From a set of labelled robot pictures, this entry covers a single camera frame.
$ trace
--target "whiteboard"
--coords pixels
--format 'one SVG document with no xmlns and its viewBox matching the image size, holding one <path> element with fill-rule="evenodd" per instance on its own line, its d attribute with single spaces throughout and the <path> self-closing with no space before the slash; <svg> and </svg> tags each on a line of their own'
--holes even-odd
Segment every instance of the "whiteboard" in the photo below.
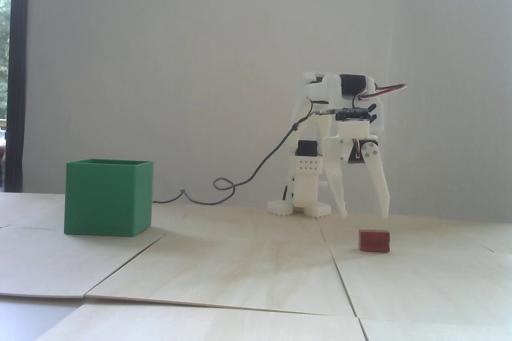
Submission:
<svg viewBox="0 0 512 341">
<path fill-rule="evenodd" d="M 64 192 L 65 164 L 155 162 L 154 197 L 218 200 L 289 129 L 303 71 L 388 83 L 394 0 L 30 0 L 24 190 Z M 229 203 L 280 198 L 278 152 Z M 349 209 L 376 211 L 364 166 Z M 329 191 L 321 198 L 333 202 Z"/>
</svg>

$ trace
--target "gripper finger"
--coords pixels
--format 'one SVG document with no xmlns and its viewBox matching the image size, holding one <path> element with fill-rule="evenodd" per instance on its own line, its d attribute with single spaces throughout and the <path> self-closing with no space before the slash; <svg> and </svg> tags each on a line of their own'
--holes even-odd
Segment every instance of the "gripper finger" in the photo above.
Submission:
<svg viewBox="0 0 512 341">
<path fill-rule="evenodd" d="M 334 194 L 336 205 L 338 206 L 342 217 L 347 218 L 347 211 L 345 209 L 345 202 L 343 197 L 342 170 L 340 168 L 340 163 L 325 162 L 324 171 L 325 175 L 327 176 L 329 185 L 331 186 L 331 190 Z"/>
<path fill-rule="evenodd" d="M 377 189 L 380 214 L 386 218 L 389 213 L 389 190 L 386 177 L 384 176 L 384 169 L 382 169 L 379 147 L 373 142 L 366 142 L 361 148 L 361 153 L 372 178 L 373 185 Z"/>
</svg>

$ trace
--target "tree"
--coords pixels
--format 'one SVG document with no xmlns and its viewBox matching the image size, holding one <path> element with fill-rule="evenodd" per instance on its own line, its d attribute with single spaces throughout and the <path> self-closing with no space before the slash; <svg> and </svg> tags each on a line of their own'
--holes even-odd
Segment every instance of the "tree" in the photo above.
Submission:
<svg viewBox="0 0 512 341">
<path fill-rule="evenodd" d="M 0 118 L 7 116 L 11 0 L 0 0 Z"/>
</svg>

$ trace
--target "white robot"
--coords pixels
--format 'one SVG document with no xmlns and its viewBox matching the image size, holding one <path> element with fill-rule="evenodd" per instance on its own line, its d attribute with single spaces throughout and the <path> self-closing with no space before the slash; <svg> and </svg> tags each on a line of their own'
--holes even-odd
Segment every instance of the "white robot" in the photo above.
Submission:
<svg viewBox="0 0 512 341">
<path fill-rule="evenodd" d="M 295 208 L 311 217 L 331 214 L 330 205 L 318 202 L 318 177 L 325 172 L 336 205 L 346 217 L 341 164 L 347 162 L 366 164 L 377 190 L 380 214 L 387 217 L 389 191 L 375 135 L 384 129 L 382 117 L 378 117 L 382 110 L 379 96 L 406 84 L 380 88 L 364 75 L 314 72 L 305 73 L 304 80 L 293 110 L 296 131 L 286 142 L 291 154 L 287 187 L 283 200 L 268 202 L 267 210 L 276 215 L 290 215 Z M 300 119 L 314 123 L 316 141 L 299 139 L 307 126 L 297 124 Z M 332 137 L 333 121 L 338 129 Z"/>
</svg>

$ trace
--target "wire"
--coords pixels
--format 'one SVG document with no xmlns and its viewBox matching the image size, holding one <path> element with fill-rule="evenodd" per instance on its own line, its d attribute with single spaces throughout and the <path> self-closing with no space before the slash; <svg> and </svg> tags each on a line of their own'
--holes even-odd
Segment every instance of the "wire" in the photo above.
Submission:
<svg viewBox="0 0 512 341">
<path fill-rule="evenodd" d="M 359 140 L 356 138 L 353 138 L 352 140 L 355 145 L 356 158 L 360 158 L 361 157 L 361 146 L 360 146 Z"/>
<path fill-rule="evenodd" d="M 377 84 L 375 84 L 376 90 L 386 90 L 386 89 L 397 88 L 397 87 L 400 87 L 400 89 L 402 89 L 404 87 L 407 87 L 407 84 L 390 85 L 389 87 L 379 87 Z"/>
<path fill-rule="evenodd" d="M 355 94 L 355 95 L 353 96 L 353 98 L 352 98 L 352 108 L 354 108 L 354 109 L 355 109 L 355 104 L 354 104 L 355 98 L 356 98 L 356 97 L 357 97 L 357 98 L 358 98 L 358 97 L 360 97 L 360 96 L 361 96 L 361 95 L 363 95 L 364 93 L 366 93 L 366 89 L 363 89 L 363 91 L 362 91 L 362 92 L 357 93 L 357 94 Z"/>
<path fill-rule="evenodd" d="M 219 178 L 216 178 L 214 180 L 214 182 L 212 183 L 214 188 L 217 189 L 218 191 L 228 191 L 230 189 L 232 189 L 232 192 L 230 195 L 228 195 L 227 197 L 223 198 L 222 200 L 220 201 L 216 201 L 216 202 L 200 202 L 200 201 L 197 201 L 197 200 L 194 200 L 192 199 L 188 194 L 187 192 L 185 191 L 185 189 L 181 189 L 180 191 L 180 194 L 177 196 L 177 197 L 174 197 L 173 199 L 171 200 L 168 200 L 168 201 L 154 201 L 154 203 L 157 203 L 157 204 L 167 204 L 168 202 L 173 202 L 173 201 L 176 201 L 177 199 L 179 199 L 182 195 L 184 195 L 190 202 L 193 202 L 194 204 L 199 204 L 199 205 L 218 205 L 222 202 L 225 202 L 227 200 L 229 200 L 230 198 L 233 197 L 234 195 L 234 192 L 235 192 L 235 188 L 237 186 L 242 186 L 242 185 L 245 185 L 247 184 L 248 182 L 250 182 L 255 176 L 256 174 L 260 171 L 261 167 L 263 167 L 263 165 L 265 164 L 265 162 L 267 162 L 267 160 L 272 157 L 272 155 L 274 155 L 274 153 L 276 153 L 276 151 L 279 150 L 280 147 L 283 146 L 283 144 L 285 143 L 285 141 L 287 140 L 287 138 L 289 138 L 289 136 L 298 129 L 298 126 L 300 124 L 302 124 L 304 121 L 306 121 L 308 118 L 310 118 L 314 113 L 311 113 L 311 111 L 313 110 L 313 102 L 307 98 L 309 100 L 309 102 L 311 103 L 311 107 L 309 108 L 309 112 L 306 116 L 304 116 L 303 118 L 300 118 L 296 123 L 294 123 L 290 130 L 286 133 L 286 135 L 283 137 L 283 139 L 279 142 L 279 144 L 263 159 L 263 161 L 260 162 L 260 164 L 256 167 L 256 170 L 252 173 L 252 175 L 245 181 L 242 181 L 242 182 L 238 182 L 237 184 L 235 184 L 234 182 L 232 182 L 231 180 L 228 180 L 227 178 L 225 177 L 219 177 Z M 220 182 L 220 181 L 225 181 L 229 184 L 229 186 L 218 186 L 217 183 Z"/>
<path fill-rule="evenodd" d="M 368 98 L 382 96 L 383 94 L 386 94 L 386 93 L 396 92 L 397 90 L 404 89 L 405 87 L 407 87 L 407 84 L 392 85 L 390 87 L 380 88 L 380 89 L 382 89 L 380 92 L 367 94 L 365 96 L 360 95 L 360 96 L 358 96 L 358 98 L 359 98 L 359 100 L 366 100 Z"/>
</svg>

